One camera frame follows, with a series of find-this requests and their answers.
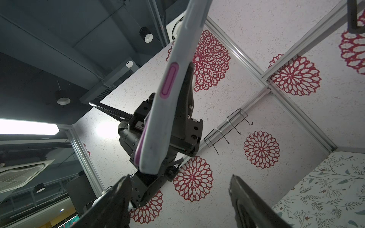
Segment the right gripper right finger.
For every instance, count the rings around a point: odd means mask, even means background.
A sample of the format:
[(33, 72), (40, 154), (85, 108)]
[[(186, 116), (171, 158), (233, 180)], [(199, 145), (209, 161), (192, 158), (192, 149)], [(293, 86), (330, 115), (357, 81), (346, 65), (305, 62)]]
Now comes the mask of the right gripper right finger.
[(239, 176), (230, 180), (229, 195), (239, 228), (289, 228), (259, 195)]

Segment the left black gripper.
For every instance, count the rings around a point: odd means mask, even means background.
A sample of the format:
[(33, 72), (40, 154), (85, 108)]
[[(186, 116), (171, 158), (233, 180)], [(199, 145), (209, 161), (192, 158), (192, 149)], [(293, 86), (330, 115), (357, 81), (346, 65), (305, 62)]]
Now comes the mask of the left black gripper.
[[(162, 162), (160, 174), (165, 174), (176, 165), (181, 164), (182, 159), (175, 161), (178, 153), (188, 157), (196, 156), (202, 137), (203, 120), (192, 118), (194, 110), (193, 96), (194, 63), (190, 62), (180, 90), (178, 99), (178, 116), (174, 119), (174, 125), (170, 138), (170, 145), (164, 161)], [(152, 108), (155, 93), (152, 93), (146, 101), (134, 112), (131, 120), (122, 121), (118, 126), (119, 142), (123, 149), (130, 156), (130, 162), (139, 169), (135, 161), (135, 153), (144, 130), (146, 118)]]

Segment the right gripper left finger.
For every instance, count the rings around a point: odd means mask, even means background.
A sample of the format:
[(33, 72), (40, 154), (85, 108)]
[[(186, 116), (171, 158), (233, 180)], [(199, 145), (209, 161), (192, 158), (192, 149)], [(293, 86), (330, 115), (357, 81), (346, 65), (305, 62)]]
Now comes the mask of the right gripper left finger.
[(73, 228), (128, 228), (132, 182), (130, 175), (122, 177), (83, 215)]

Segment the black phone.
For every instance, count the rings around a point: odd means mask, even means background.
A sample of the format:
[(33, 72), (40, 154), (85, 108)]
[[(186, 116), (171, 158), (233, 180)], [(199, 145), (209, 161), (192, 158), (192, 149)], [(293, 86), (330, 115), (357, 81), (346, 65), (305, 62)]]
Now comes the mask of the black phone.
[(211, 3), (212, 1), (190, 1), (187, 6), (135, 153), (135, 162), (142, 173), (157, 175), (167, 155), (178, 97)]

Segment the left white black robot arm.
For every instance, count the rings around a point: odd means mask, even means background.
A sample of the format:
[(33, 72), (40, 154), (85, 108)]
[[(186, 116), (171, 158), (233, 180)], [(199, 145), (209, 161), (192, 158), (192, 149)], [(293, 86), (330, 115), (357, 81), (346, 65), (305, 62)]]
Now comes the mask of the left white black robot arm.
[[(182, 89), (179, 94), (175, 111), (170, 145), (157, 175), (143, 174), (137, 171), (131, 180), (131, 204), (133, 208), (145, 206), (167, 182), (172, 182), (177, 176), (183, 159), (176, 159), (178, 153), (189, 157), (196, 156), (202, 137), (203, 121), (192, 119), (194, 110), (193, 97), (194, 64), (190, 63), (185, 74)], [(119, 142), (130, 156), (130, 162), (138, 168), (136, 163), (137, 145), (142, 140), (142, 133), (152, 108), (155, 94), (141, 103), (134, 114), (110, 107), (96, 100), (89, 104), (120, 122), (118, 126)]]

